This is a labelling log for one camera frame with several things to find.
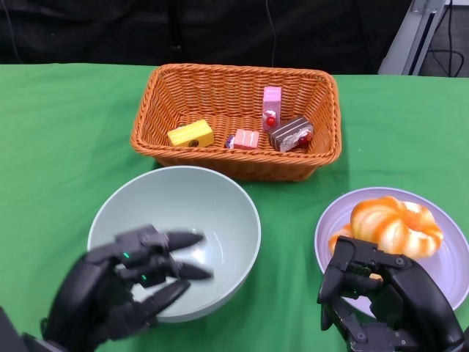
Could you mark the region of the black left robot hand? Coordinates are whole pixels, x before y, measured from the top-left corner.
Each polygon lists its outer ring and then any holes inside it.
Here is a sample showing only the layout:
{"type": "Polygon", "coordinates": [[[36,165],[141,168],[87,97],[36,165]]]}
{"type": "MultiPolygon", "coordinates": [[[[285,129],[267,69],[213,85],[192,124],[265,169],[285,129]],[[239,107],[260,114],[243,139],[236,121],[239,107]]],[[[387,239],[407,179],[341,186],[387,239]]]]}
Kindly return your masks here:
{"type": "Polygon", "coordinates": [[[41,323],[43,339],[64,351],[94,351],[145,330],[193,280],[212,278],[210,271],[171,255],[204,239],[197,230],[159,232],[148,224],[85,253],[41,323]]]}

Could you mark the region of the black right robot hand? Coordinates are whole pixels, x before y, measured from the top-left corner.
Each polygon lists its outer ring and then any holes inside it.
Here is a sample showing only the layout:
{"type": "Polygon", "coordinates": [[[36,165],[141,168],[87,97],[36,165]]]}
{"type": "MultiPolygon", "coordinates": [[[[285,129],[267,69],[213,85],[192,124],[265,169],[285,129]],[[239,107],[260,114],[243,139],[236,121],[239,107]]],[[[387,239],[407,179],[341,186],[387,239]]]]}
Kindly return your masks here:
{"type": "Polygon", "coordinates": [[[340,236],[317,297],[349,351],[467,351],[468,331],[415,260],[340,236]]]}

